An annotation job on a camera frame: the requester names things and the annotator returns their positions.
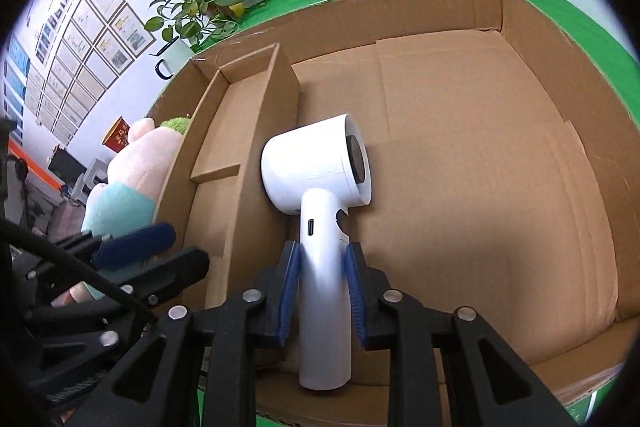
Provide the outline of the pink pig plush toy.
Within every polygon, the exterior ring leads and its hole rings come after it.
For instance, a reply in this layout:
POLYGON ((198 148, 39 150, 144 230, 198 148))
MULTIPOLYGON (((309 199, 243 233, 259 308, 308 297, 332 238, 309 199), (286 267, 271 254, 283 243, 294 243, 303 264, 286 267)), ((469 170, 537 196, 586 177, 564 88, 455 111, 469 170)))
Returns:
POLYGON ((107 166, 107 181, 90 192, 81 230, 118 239, 152 225, 160 192, 189 124, 188 117, 161 124, 151 118, 136 121, 129 128, 128 144, 107 166))

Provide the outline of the long brown cardboard box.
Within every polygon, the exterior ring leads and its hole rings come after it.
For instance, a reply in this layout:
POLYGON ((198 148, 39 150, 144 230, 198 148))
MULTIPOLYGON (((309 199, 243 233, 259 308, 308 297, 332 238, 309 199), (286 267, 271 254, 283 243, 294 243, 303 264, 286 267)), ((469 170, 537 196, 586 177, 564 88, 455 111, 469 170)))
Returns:
POLYGON ((260 158, 269 139, 295 127, 298 96, 273 43, 220 66, 195 107, 155 213, 174 228, 177 249, 208 254, 206 277, 180 295, 188 308, 220 305, 278 261, 288 219, 262 186, 260 158))

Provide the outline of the white handheld hair dryer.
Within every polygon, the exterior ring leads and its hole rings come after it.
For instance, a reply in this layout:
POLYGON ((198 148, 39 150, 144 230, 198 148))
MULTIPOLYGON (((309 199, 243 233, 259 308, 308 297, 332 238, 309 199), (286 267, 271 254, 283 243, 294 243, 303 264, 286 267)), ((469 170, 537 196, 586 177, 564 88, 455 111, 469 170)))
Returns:
POLYGON ((334 116, 271 138, 262 184, 277 210, 299 217, 299 384, 352 378, 352 308, 344 273, 349 210, 372 198, 369 158, 354 118, 334 116))

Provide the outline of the grey plastic stool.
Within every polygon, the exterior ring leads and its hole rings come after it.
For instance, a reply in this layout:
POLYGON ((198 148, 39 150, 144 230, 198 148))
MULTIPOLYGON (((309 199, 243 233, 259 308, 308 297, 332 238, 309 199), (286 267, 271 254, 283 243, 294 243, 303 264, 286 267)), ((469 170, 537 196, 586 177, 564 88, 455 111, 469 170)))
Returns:
POLYGON ((78 176, 73 190, 70 192, 70 198, 81 205, 86 205, 91 191, 97 185, 106 182, 106 169, 106 162, 99 158, 93 158, 86 171, 78 176))

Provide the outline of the black cabinet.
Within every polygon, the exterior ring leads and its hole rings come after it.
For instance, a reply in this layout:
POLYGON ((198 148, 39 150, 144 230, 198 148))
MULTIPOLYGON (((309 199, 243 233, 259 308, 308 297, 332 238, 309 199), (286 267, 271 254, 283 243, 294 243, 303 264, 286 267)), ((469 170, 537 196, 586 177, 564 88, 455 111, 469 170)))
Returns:
POLYGON ((64 184, 74 187, 77 180, 86 172, 82 165, 66 148, 56 146, 48 159, 48 170, 64 184))

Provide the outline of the red paper cup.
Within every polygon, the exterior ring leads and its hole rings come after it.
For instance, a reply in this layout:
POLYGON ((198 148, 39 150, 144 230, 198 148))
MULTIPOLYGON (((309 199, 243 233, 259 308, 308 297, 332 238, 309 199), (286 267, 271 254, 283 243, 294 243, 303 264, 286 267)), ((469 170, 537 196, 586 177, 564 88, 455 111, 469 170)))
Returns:
POLYGON ((130 126, 122 117, 118 117, 112 124, 110 130, 106 132, 102 140, 102 145, 114 153, 119 153, 128 145, 128 132, 130 126))

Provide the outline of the white enamel mug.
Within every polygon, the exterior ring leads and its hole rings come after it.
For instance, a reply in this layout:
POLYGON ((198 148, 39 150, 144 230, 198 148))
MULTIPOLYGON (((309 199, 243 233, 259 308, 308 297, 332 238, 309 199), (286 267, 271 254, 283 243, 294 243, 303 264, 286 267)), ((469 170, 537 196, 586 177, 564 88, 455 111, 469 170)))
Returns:
POLYGON ((161 80, 171 80, 191 60, 193 54, 191 47, 183 39, 173 38, 155 54, 155 74, 161 80))

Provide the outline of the large cardboard tray box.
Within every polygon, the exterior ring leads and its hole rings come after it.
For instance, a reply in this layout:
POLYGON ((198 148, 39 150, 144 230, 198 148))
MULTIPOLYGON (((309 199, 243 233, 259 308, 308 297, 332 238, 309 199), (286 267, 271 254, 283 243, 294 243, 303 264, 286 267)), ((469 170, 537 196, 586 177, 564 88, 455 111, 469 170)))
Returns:
POLYGON ((295 126, 354 116, 373 169, 369 265, 469 305, 564 401, 639 330, 639 66, 564 0, 330 0, 194 57, 150 109, 192 118, 217 69, 280 44, 295 126))

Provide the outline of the framed certificates on wall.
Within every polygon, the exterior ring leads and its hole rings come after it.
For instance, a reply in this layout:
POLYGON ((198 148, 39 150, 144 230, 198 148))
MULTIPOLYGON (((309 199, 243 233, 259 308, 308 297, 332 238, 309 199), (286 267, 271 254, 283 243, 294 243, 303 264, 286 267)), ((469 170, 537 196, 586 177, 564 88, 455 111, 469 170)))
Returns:
POLYGON ((37 34, 25 103, 62 144, 155 42, 126 0, 58 0, 37 34))

